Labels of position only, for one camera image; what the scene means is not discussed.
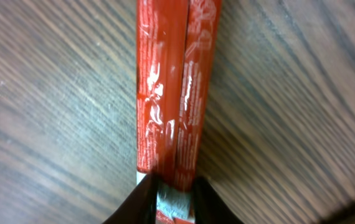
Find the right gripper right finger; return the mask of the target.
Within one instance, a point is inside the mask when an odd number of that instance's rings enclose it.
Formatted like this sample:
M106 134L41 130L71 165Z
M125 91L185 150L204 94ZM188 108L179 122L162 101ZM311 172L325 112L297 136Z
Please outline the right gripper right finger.
M204 177L192 185L195 224L243 224Z

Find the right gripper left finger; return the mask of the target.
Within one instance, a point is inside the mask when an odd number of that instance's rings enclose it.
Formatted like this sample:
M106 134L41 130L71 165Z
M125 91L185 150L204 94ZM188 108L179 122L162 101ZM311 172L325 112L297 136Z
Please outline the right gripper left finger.
M155 224L159 177L147 174L103 224Z

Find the red stick sachet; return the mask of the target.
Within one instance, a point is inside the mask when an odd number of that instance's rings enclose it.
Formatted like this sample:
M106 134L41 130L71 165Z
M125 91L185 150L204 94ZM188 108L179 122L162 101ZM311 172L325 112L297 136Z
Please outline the red stick sachet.
M195 221L190 190L221 10L221 0L136 3L136 177L160 177L162 223Z

